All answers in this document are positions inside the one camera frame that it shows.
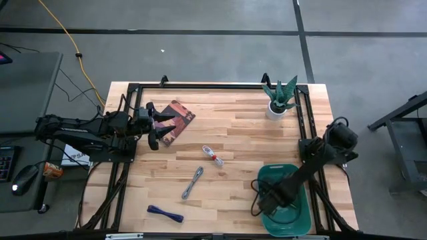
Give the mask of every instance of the green tray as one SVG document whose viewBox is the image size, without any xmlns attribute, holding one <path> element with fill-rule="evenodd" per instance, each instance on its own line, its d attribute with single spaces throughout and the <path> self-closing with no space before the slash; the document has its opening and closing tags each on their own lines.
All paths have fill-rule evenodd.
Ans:
<svg viewBox="0 0 427 240">
<path fill-rule="evenodd" d="M 298 168 L 292 164 L 273 164 L 265 165 L 258 172 L 258 179 L 267 179 L 269 182 L 279 181 L 283 176 L 290 175 L 297 171 Z M 291 237 L 305 235 L 312 226 L 312 220 L 310 218 L 310 210 L 308 207 L 306 189 L 304 185 L 300 187 L 298 197 L 294 202 L 294 207 L 278 207 L 274 216 L 270 216 L 272 219 L 281 222 L 292 221 L 298 216 L 299 207 L 301 207 L 300 216 L 293 222 L 288 224 L 274 223 L 266 215 L 262 213 L 261 220 L 262 224 L 270 235 L 274 237 Z"/>
</svg>

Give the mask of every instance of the concrete floor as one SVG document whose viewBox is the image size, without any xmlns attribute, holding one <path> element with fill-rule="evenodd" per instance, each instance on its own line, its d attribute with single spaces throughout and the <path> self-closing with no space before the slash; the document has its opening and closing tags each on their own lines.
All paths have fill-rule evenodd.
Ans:
<svg viewBox="0 0 427 240">
<path fill-rule="evenodd" d="M 110 29 L 296 31 L 292 0 L 45 0 L 66 27 Z M 306 31 L 427 31 L 423 0 L 300 0 Z M 0 12 L 0 26 L 57 27 L 36 0 L 10 1 Z M 106 98 L 111 81 L 258 82 L 268 72 L 273 81 L 306 71 L 298 36 L 236 35 L 74 35 L 85 68 Z M 66 35 L 0 33 L 0 42 L 64 54 L 64 70 L 81 88 L 83 78 Z M 427 239 L 427 198 L 419 193 L 390 196 L 401 181 L 386 129 L 366 126 L 427 90 L 427 38 L 308 37 L 314 80 L 325 83 L 334 116 L 346 116 L 359 134 L 348 171 L 360 229 L 367 233 Z M 3 47 L 0 50 L 12 53 Z M 57 83 L 78 94 L 64 76 Z M 49 112 L 88 118 L 95 107 L 84 97 L 68 103 L 54 89 Z M 427 116 L 421 109 L 420 116 Z M 0 214 L 0 235 L 70 230 L 83 181 L 49 186 L 51 210 Z"/>
</svg>

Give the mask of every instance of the computer mouse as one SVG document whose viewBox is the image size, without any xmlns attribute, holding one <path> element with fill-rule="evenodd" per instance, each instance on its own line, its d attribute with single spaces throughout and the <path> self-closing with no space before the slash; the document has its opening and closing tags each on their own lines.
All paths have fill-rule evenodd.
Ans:
<svg viewBox="0 0 427 240">
<path fill-rule="evenodd" d="M 26 193 L 38 173 L 39 168 L 34 165 L 28 165 L 22 168 L 12 181 L 12 194 L 21 196 Z"/>
</svg>

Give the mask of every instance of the book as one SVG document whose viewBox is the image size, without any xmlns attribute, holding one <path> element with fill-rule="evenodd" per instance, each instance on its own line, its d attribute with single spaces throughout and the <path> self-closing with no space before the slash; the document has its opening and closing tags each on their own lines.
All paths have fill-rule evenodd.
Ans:
<svg viewBox="0 0 427 240">
<path fill-rule="evenodd" d="M 175 115 L 173 119 L 162 121 L 161 123 L 155 122 L 155 127 L 167 127 L 176 126 L 176 128 L 170 131 L 167 135 L 161 138 L 161 142 L 165 143 L 166 147 L 169 147 L 173 141 L 182 133 L 182 131 L 193 121 L 195 114 L 185 108 L 181 103 L 173 100 L 161 113 L 168 113 Z"/>
</svg>

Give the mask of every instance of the wooden tabletop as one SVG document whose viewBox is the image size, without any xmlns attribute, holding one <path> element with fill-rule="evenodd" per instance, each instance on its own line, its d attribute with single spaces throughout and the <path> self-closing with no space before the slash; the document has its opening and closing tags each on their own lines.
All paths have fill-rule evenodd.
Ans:
<svg viewBox="0 0 427 240">
<path fill-rule="evenodd" d="M 127 85 L 128 82 L 111 83 L 106 111 L 118 108 Z M 318 135 L 323 135 L 326 125 L 333 120 L 326 86 L 308 86 L 316 129 Z M 156 109 L 162 111 L 172 100 L 177 100 L 196 117 L 169 147 L 160 143 L 159 151 L 151 151 L 147 136 L 138 142 L 127 180 L 120 231 L 267 233 L 260 217 L 250 214 L 256 196 L 250 181 L 256 179 L 263 165 L 300 166 L 298 139 L 301 136 L 296 108 L 290 109 L 281 121 L 266 119 L 269 99 L 261 89 L 144 89 L 142 96 L 143 106 L 152 101 Z M 304 98 L 301 100 L 306 118 Z M 203 154 L 203 145 L 211 147 L 225 161 L 222 168 Z M 199 166 L 204 168 L 204 173 L 188 199 L 183 200 L 181 194 Z M 93 172 L 84 198 L 84 223 L 104 200 L 110 171 L 111 163 L 102 163 Z M 326 166 L 325 174 L 331 202 L 357 229 L 346 176 L 336 166 Z M 147 213 L 148 205 L 183 215 L 184 222 L 176 223 L 163 215 Z M 115 201 L 112 206 L 110 222 Z M 326 227 L 324 207 L 319 206 Z M 310 233 L 315 233 L 313 218 Z"/>
</svg>

